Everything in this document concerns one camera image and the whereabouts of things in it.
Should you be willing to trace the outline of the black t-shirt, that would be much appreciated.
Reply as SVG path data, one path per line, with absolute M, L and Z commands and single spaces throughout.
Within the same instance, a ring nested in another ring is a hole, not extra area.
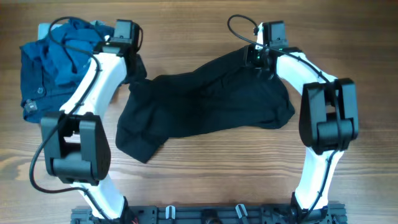
M 118 120 L 116 147 L 146 163 L 170 138 L 240 126 L 283 127 L 295 113 L 288 91 L 271 72 L 246 64 L 247 50 L 153 80 L 138 58 L 128 78 L 130 94 Z

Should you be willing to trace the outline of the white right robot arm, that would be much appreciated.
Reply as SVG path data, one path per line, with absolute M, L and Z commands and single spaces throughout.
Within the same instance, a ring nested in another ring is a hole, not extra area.
M 282 21 L 255 26 L 246 61 L 269 69 L 301 95 L 299 133 L 305 160 L 298 187 L 292 194 L 297 221 L 322 220 L 328 210 L 328 191 L 339 159 L 358 137 L 356 86 L 319 69 L 298 48 L 289 47 Z

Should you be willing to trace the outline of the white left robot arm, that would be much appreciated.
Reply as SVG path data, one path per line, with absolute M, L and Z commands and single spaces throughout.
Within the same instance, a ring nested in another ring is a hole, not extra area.
M 114 93 L 136 69 L 142 38 L 138 24 L 119 19 L 113 35 L 102 35 L 91 52 L 72 47 L 88 56 L 90 67 L 60 110 L 46 114 L 40 122 L 42 143 L 29 169 L 32 186 L 50 192 L 34 179 L 35 163 L 43 152 L 48 174 L 68 185 L 53 193 L 80 191 L 91 207 L 88 219 L 93 223 L 138 222 L 108 174 L 111 150 L 102 120 Z

